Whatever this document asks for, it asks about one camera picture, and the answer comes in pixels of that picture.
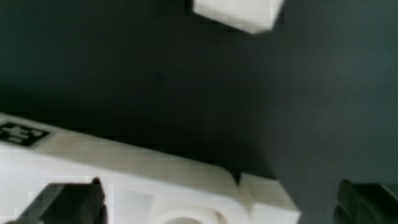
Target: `dark background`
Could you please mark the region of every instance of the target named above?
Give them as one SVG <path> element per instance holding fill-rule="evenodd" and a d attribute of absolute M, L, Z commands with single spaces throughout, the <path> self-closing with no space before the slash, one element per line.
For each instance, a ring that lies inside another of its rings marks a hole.
<path fill-rule="evenodd" d="M 276 176 L 331 224 L 398 182 L 398 1 L 290 0 L 251 36 L 184 0 L 0 1 L 0 111 Z"/>

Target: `white plastic part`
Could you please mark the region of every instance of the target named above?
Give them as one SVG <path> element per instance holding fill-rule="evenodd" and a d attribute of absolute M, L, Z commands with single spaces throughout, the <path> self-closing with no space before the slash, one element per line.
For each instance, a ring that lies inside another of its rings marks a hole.
<path fill-rule="evenodd" d="M 262 195 L 242 200 L 248 178 L 242 191 L 221 167 L 0 114 L 0 125 L 10 121 L 52 135 L 34 148 L 0 141 L 0 223 L 17 219 L 49 183 L 89 183 L 95 177 L 111 224 L 269 223 L 248 207 Z"/>
<path fill-rule="evenodd" d="M 249 207 L 251 223 L 292 224 L 299 222 L 301 211 L 280 181 L 242 175 L 240 190 Z"/>
<path fill-rule="evenodd" d="M 194 0 L 194 12 L 251 34 L 274 28 L 285 0 Z"/>

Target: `black label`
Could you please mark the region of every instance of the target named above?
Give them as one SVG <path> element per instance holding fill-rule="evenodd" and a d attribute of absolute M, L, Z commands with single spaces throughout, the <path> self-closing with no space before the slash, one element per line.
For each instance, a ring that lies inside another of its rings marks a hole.
<path fill-rule="evenodd" d="M 0 140 L 22 146 L 33 146 L 50 132 L 13 122 L 0 125 Z"/>

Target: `white block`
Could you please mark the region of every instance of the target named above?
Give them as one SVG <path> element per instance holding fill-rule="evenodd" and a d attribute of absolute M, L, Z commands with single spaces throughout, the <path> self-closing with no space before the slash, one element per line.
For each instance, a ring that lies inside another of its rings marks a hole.
<path fill-rule="evenodd" d="M 285 0 L 194 0 L 194 12 L 251 34 L 274 28 Z"/>
<path fill-rule="evenodd" d="M 240 191 L 251 224 L 297 224 L 301 210 L 280 181 L 242 174 Z"/>

